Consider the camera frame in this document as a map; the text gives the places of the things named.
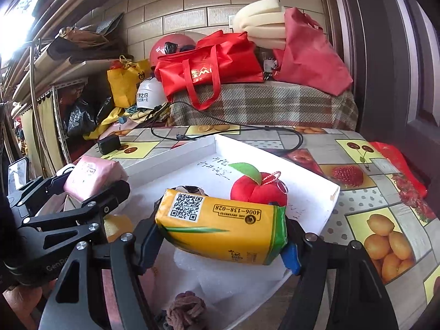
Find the brown braided rope ball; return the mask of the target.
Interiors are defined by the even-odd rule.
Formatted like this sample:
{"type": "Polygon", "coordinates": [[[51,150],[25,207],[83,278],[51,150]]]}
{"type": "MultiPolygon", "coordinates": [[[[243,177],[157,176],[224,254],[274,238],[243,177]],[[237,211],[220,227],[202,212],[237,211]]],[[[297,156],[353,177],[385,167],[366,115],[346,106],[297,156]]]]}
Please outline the brown braided rope ball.
{"type": "Polygon", "coordinates": [[[166,310],[167,324],[174,330],[207,329],[206,309],[203,299],[194,292],[179,293],[166,310]]]}

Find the smartphone with chat screen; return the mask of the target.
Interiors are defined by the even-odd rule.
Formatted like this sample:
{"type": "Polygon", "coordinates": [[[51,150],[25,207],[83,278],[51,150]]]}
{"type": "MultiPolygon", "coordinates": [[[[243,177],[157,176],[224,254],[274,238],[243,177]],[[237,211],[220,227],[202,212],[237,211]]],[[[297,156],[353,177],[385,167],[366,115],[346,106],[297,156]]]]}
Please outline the smartphone with chat screen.
{"type": "Polygon", "coordinates": [[[7,171],[7,191],[9,194],[29,182],[29,159],[24,156],[10,164],[7,171]]]}

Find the black plastic bag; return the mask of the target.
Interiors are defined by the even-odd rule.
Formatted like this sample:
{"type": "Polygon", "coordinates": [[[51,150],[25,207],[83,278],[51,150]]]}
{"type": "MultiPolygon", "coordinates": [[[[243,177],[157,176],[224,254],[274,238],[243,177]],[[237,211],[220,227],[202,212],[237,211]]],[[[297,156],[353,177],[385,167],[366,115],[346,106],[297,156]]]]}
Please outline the black plastic bag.
{"type": "Polygon", "coordinates": [[[67,109],[64,132],[68,138],[89,134],[108,117],[113,108],[112,97],[98,104],[79,98],[67,109]]]}

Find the red plastic bag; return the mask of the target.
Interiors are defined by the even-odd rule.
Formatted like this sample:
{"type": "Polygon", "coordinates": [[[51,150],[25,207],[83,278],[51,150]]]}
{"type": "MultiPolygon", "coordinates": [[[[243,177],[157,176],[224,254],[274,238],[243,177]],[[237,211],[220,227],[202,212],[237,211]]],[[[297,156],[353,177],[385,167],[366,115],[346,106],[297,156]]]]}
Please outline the red plastic bag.
{"type": "Polygon", "coordinates": [[[389,160],[390,163],[392,163],[392,165],[394,165],[395,168],[400,171],[400,173],[405,175],[405,177],[413,184],[416,191],[421,195],[422,198],[426,197],[426,186],[421,183],[411,172],[404,155],[395,146],[382,142],[370,142],[370,144],[385,158],[387,158],[387,160],[389,160]]]}

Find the black power adapter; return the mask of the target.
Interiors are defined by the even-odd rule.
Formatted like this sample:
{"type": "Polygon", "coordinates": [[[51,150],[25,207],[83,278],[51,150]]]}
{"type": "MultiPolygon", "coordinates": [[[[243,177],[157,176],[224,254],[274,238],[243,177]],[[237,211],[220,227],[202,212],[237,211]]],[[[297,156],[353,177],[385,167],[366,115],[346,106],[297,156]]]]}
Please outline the black power adapter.
{"type": "Polygon", "coordinates": [[[112,134],[98,140],[98,149],[101,155],[108,155],[121,147],[120,138],[116,134],[112,134]]]}

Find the yellow tissue pack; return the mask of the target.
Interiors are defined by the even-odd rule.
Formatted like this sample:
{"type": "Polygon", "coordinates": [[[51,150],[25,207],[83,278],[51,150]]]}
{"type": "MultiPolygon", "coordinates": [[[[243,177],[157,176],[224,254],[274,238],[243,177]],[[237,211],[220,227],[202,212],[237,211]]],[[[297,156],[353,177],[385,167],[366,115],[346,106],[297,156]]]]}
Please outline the yellow tissue pack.
{"type": "Polygon", "coordinates": [[[281,206],[168,189],[155,221],[175,247],[221,261],[270,265],[287,243],[281,206]]]}

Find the red plush apple toy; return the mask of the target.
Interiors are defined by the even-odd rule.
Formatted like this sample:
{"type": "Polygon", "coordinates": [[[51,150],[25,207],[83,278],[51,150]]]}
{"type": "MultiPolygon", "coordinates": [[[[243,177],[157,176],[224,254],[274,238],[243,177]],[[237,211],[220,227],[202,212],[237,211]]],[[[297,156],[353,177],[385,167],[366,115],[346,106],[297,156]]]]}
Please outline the red plush apple toy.
{"type": "Polygon", "coordinates": [[[229,166],[242,174],[230,190],[232,200],[287,206],[289,191],[286,184],[280,180],[280,171],[260,172],[249,163],[232,163],[229,166]]]}

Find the yellow shopping bag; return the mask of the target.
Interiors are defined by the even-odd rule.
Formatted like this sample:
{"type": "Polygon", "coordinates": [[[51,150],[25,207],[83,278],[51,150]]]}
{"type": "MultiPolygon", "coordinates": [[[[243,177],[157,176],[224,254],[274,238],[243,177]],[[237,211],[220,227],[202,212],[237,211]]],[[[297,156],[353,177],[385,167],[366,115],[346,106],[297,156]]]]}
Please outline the yellow shopping bag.
{"type": "Polygon", "coordinates": [[[112,99],[116,107],[128,109],[136,104],[136,94],[139,85],[150,76],[151,65],[149,60],[133,62],[120,55],[113,61],[107,70],[107,79],[112,92],[112,99]]]}

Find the white cardboard box lid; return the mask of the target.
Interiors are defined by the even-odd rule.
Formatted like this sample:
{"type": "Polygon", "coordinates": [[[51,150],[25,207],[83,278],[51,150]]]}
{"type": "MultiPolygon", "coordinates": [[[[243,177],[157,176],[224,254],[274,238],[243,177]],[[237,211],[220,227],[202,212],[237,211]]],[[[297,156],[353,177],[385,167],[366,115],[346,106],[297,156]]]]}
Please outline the white cardboard box lid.
{"type": "Polygon", "coordinates": [[[134,224],[151,218],[164,236],[147,297],[154,313],[191,290],[207,304],[210,329],[232,329],[289,279],[281,249],[285,220],[318,234],[340,188],[276,155],[226,136],[208,136],[126,168],[131,194],[119,208],[134,224]],[[231,196],[237,164],[263,173],[260,191],[281,193],[276,209],[231,196]]]}

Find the leopard print fabric scrunchie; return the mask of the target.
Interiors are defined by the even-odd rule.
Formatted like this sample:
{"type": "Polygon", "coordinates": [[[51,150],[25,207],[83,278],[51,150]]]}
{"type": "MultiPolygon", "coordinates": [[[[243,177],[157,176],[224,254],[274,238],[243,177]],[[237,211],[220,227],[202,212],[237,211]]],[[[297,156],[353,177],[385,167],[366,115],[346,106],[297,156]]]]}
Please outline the leopard print fabric scrunchie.
{"type": "Polygon", "coordinates": [[[202,188],[198,186],[177,186],[175,187],[175,191],[180,191],[188,194],[199,194],[201,196],[205,196],[205,192],[202,188]]]}

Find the pink tissue pack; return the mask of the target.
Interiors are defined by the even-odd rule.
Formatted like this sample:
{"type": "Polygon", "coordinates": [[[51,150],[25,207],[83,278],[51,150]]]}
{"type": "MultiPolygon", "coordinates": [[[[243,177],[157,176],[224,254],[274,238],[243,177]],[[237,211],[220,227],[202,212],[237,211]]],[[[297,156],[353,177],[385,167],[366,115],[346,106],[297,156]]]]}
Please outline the pink tissue pack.
{"type": "Polygon", "coordinates": [[[67,177],[64,191],[78,201],[85,201],[119,180],[128,180],[119,162],[85,155],[67,177]]]}

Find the dark red cloth bag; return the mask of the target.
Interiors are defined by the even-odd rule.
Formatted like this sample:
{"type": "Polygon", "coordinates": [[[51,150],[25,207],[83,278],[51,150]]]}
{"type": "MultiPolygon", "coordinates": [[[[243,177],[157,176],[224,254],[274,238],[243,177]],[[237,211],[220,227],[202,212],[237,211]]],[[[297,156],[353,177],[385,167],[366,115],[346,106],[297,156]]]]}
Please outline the dark red cloth bag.
{"type": "Polygon", "coordinates": [[[328,42],[322,27],[296,7],[284,13],[286,46],[275,49],[276,81],[300,84],[332,96],[348,90],[353,78],[347,66],[328,42]]]}

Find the large yellow sponge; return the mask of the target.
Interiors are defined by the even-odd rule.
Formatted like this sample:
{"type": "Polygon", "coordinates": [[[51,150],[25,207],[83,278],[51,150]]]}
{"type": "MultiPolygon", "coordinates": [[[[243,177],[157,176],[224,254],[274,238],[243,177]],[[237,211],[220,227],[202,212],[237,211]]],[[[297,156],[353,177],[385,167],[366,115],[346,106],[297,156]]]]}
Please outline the large yellow sponge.
{"type": "Polygon", "coordinates": [[[104,218],[104,228],[108,243],[117,240],[124,233],[134,230],[131,219],[124,214],[108,214],[104,218]]]}

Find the plaid blanket covered bench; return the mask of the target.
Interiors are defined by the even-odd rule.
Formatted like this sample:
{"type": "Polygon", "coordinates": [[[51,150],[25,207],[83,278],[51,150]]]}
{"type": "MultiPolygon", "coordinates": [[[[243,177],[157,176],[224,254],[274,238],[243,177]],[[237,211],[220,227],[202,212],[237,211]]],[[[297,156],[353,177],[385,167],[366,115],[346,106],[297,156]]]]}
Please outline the plaid blanket covered bench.
{"type": "Polygon", "coordinates": [[[233,124],[355,130],[358,109],[349,91],[335,97],[309,86],[277,81],[224,84],[219,98],[203,112],[192,108],[186,92],[177,93],[167,124],[214,124],[216,119],[233,124]]]}

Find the red gift bag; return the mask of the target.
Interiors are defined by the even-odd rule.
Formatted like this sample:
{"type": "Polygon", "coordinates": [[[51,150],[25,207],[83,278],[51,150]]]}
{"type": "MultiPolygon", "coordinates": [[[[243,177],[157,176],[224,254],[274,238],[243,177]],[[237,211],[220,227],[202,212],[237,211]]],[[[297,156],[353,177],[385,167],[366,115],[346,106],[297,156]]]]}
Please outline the red gift bag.
{"type": "Polygon", "coordinates": [[[185,91],[196,109],[205,110],[220,97],[223,84],[263,82],[254,49],[246,32],[216,31],[193,50],[159,57],[154,73],[168,102],[185,91]]]}

